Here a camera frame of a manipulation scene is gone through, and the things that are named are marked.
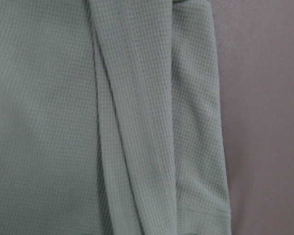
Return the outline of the olive green long-sleeve shirt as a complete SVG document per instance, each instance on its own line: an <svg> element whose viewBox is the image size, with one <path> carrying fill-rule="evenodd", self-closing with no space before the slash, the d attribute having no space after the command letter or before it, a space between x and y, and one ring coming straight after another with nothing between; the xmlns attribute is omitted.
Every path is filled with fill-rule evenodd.
<svg viewBox="0 0 294 235"><path fill-rule="evenodd" d="M208 0L0 0L0 235L229 235Z"/></svg>

